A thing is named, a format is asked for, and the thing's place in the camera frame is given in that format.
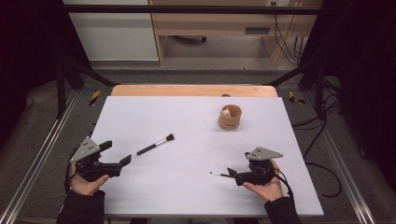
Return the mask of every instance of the black sleeve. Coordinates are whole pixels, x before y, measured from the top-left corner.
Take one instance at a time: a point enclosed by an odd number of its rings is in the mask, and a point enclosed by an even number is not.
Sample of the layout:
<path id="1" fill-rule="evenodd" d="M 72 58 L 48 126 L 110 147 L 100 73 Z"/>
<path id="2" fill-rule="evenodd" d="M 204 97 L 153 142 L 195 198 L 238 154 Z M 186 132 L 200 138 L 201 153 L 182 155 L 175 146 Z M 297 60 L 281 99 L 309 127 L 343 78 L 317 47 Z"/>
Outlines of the black sleeve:
<path id="1" fill-rule="evenodd" d="M 98 190 L 92 196 L 69 190 L 56 224 L 103 224 L 105 220 L 105 193 Z"/>
<path id="2" fill-rule="evenodd" d="M 294 204 L 288 197 L 279 198 L 273 202 L 268 201 L 264 207 L 273 224 L 303 223 L 297 215 Z"/>

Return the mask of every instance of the black curtain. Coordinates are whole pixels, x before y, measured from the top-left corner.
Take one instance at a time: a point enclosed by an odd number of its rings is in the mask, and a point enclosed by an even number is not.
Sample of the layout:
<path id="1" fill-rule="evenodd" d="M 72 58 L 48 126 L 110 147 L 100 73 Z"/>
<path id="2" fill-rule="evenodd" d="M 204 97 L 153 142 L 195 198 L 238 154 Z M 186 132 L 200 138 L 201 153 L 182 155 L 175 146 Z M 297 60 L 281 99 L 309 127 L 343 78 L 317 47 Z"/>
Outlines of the black curtain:
<path id="1" fill-rule="evenodd" d="M 54 80 L 61 60 L 92 69 L 68 13 L 42 10 L 46 4 L 63 1 L 0 2 L 0 147 L 23 112 L 27 93 Z"/>
<path id="2" fill-rule="evenodd" d="M 326 30 L 336 24 L 337 18 L 331 19 L 317 20 L 306 45 L 305 60 L 313 55 Z M 396 1 L 356 0 L 336 27 L 322 62 L 325 76 L 340 79 L 340 101 L 362 149 L 376 161 L 396 191 L 396 117 L 392 110 L 396 102 L 395 24 Z"/>

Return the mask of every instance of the gray floor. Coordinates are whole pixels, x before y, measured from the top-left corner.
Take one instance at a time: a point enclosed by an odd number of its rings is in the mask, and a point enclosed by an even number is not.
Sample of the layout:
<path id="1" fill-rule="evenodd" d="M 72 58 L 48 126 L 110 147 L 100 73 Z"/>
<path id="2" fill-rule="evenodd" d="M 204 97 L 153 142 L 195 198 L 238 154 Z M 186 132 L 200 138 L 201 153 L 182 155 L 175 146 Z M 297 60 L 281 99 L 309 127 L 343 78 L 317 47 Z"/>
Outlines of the gray floor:
<path id="1" fill-rule="evenodd" d="M 136 63 L 138 66 L 134 67 L 125 67 L 125 63 L 121 66 L 103 66 L 96 63 L 96 71 L 120 83 L 262 84 L 282 76 L 295 67 L 286 60 L 283 60 L 280 66 L 273 67 L 266 53 L 257 49 L 263 49 L 259 38 L 209 37 L 205 43 L 172 38 L 163 67 L 144 63 Z M 58 121 L 55 119 L 56 85 L 50 82 L 29 92 L 27 104 L 31 107 L 21 115 L 19 124 L 0 151 L 0 209 L 6 211 L 14 197 L 20 199 L 21 206 L 14 207 L 15 223 L 28 223 L 28 219 L 29 223 L 50 223 L 62 206 L 65 161 L 71 149 L 93 131 L 106 96 L 111 92 L 111 88 L 87 76 L 82 77 L 86 82 L 82 91 L 71 91 L 67 88 L 67 95 L 74 99 L 74 106 L 65 124 L 55 127 L 59 128 L 59 132 L 51 136 L 54 140 L 53 145 L 45 144 L 54 123 Z M 277 87 L 292 124 L 315 116 L 309 104 L 313 102 L 314 93 L 299 91 L 296 88 L 299 78 L 295 77 Z M 98 101 L 95 105 L 89 105 L 96 90 L 101 91 Z M 290 91 L 296 99 L 305 100 L 307 104 L 290 102 Z M 327 105 L 335 102 L 336 98 L 331 97 L 329 100 Z M 375 162 L 361 158 L 360 147 L 342 113 L 339 112 L 339 108 L 336 108 L 328 115 L 326 130 L 313 145 L 306 161 L 319 163 L 335 171 L 343 179 L 344 188 L 335 198 L 320 196 L 320 193 L 323 195 L 336 192 L 337 183 L 335 178 L 324 170 L 308 166 L 325 215 L 305 218 L 304 223 L 396 223 L 394 192 Z M 314 122 L 305 128 L 317 125 Z M 295 130 L 302 153 L 317 133 L 318 128 Z M 334 151 L 339 152 L 341 161 L 346 166 L 346 170 L 341 169 L 343 173 L 338 173 L 340 164 L 334 160 Z M 45 161 L 36 169 L 36 175 L 26 179 L 26 174 L 34 173 L 31 165 L 39 163 L 35 160 L 37 154 L 44 155 Z M 21 186 L 21 183 L 33 185 L 28 188 L 26 185 Z M 22 189 L 25 192 L 16 194 Z M 373 220 L 362 220 L 367 217 Z"/>

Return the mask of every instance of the black makeup brush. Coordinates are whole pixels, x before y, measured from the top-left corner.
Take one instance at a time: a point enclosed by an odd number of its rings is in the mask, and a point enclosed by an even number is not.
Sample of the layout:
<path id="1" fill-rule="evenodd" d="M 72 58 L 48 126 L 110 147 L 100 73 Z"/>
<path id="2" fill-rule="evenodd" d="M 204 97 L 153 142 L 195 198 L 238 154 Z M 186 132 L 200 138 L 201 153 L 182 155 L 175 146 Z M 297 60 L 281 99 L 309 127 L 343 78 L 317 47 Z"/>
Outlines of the black makeup brush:
<path id="1" fill-rule="evenodd" d="M 153 148 L 155 148 L 155 147 L 158 147 L 158 146 L 160 146 L 160 145 L 162 145 L 162 144 L 164 144 L 164 143 L 167 143 L 167 142 L 169 142 L 169 141 L 172 141 L 172 140 L 174 140 L 174 139 L 175 139 L 175 137 L 174 137 L 173 134 L 171 133 L 171 134 L 169 134 L 166 138 L 164 138 L 163 140 L 161 140 L 161 141 L 159 141 L 158 143 L 155 143 L 155 144 L 153 144 L 153 145 L 151 145 L 151 146 L 149 146 L 149 147 L 143 148 L 142 150 L 138 151 L 136 154 L 137 154 L 138 156 L 140 156 L 141 154 L 143 154 L 143 153 L 149 151 L 150 149 L 153 149 Z"/>

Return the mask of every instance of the white cabinet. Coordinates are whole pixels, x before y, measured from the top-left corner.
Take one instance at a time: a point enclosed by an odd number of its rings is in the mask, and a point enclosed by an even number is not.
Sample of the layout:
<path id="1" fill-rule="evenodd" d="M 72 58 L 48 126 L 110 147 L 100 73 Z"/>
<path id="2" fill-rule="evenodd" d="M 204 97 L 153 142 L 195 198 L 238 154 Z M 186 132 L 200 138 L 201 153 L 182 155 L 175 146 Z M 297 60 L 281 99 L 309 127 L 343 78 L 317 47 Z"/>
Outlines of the white cabinet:
<path id="1" fill-rule="evenodd" d="M 64 0 L 66 5 L 148 5 L 147 0 Z M 69 13 L 90 61 L 158 61 L 149 13 Z"/>

